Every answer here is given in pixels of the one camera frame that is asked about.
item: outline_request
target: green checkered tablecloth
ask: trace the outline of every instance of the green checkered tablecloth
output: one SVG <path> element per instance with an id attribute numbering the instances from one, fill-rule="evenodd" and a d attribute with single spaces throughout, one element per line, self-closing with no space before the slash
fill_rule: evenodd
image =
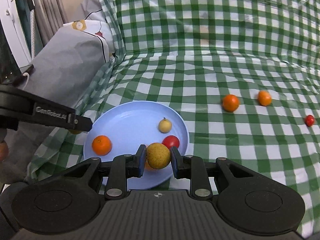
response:
<path id="1" fill-rule="evenodd" d="M 320 0 L 100 0 L 116 57 L 97 73 L 78 111 L 94 121 L 133 100 L 175 109 L 188 154 L 225 156 L 299 192 L 303 236 L 320 230 Z M 268 90 L 271 106 L 256 95 Z M 221 109 L 224 95 L 241 105 Z M 79 162 L 85 133 L 55 129 L 28 167 L 44 179 Z M 175 180 L 163 188 L 188 188 Z"/>

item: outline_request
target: black device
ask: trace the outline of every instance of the black device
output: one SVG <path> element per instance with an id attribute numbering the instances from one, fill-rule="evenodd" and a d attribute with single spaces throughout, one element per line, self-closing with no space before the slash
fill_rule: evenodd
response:
<path id="1" fill-rule="evenodd" d="M 83 131 L 92 127 L 74 109 L 4 85 L 0 120 L 10 129 L 18 121 Z M 211 163 L 181 156 L 176 147 L 170 152 L 173 175 L 190 179 L 189 191 L 127 191 L 126 180 L 143 175 L 145 145 L 112 162 L 93 157 L 15 196 L 12 211 L 21 230 L 12 239 L 303 239 L 295 230 L 305 206 L 293 189 L 224 157 Z M 103 177 L 108 181 L 101 195 Z"/>

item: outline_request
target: white window frame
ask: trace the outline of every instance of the white window frame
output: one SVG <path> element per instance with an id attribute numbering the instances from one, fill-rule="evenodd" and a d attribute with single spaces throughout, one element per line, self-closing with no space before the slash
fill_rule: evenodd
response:
<path id="1" fill-rule="evenodd" d="M 0 21 L 10 50 L 19 68 L 31 61 L 15 0 L 0 0 Z"/>

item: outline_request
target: cherry tomato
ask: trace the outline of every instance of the cherry tomato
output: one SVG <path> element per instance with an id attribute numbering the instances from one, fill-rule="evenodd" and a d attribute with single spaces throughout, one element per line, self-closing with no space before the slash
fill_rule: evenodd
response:
<path id="1" fill-rule="evenodd" d="M 310 127 L 311 125 L 313 125 L 315 123 L 315 118 L 311 114 L 309 114 L 304 119 L 304 122 L 306 123 L 306 125 L 308 127 Z"/>
<path id="2" fill-rule="evenodd" d="M 164 138 L 164 140 L 162 141 L 162 144 L 170 150 L 172 146 L 175 146 L 178 148 L 180 145 L 180 141 L 174 135 L 169 135 L 166 138 Z"/>

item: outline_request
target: gray curtain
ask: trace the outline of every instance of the gray curtain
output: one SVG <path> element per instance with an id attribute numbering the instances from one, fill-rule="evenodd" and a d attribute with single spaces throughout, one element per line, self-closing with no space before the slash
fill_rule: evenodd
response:
<path id="1" fill-rule="evenodd" d="M 35 16 L 43 45 L 67 22 L 61 0 L 34 0 Z"/>

